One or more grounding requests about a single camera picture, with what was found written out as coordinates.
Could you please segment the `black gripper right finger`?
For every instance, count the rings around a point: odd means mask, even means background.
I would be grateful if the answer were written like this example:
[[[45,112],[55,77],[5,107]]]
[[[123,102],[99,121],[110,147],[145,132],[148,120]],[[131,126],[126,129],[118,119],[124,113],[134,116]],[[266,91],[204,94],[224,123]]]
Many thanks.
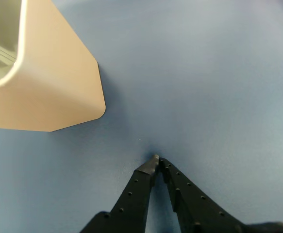
[[[230,215],[165,158],[160,170],[183,233],[283,233],[282,222],[244,224]]]

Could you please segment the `black gripper left finger taped tip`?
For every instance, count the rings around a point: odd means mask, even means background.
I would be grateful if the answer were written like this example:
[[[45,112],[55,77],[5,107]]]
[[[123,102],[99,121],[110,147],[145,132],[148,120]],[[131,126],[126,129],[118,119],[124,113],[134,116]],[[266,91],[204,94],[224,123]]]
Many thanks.
[[[159,156],[155,154],[133,172],[112,210],[96,214],[81,232],[145,232],[150,193],[158,168]]]

